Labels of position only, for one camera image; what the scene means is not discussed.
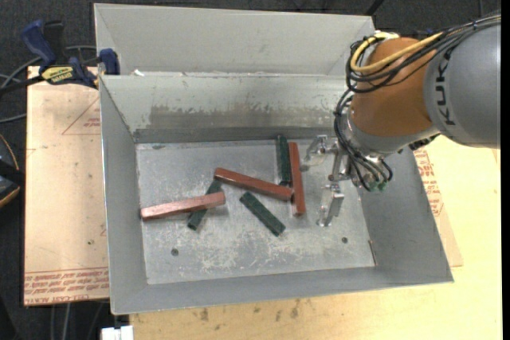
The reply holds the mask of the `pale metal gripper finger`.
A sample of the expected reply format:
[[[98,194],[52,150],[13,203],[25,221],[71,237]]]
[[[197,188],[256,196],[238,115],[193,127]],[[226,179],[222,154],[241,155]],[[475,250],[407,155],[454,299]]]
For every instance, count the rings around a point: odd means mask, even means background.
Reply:
[[[335,152],[335,144],[326,135],[316,136],[306,150],[304,168],[321,165],[328,155]]]
[[[322,189],[319,217],[316,222],[318,226],[328,227],[331,225],[333,218],[339,216],[343,199],[344,193],[339,184],[326,185]]]

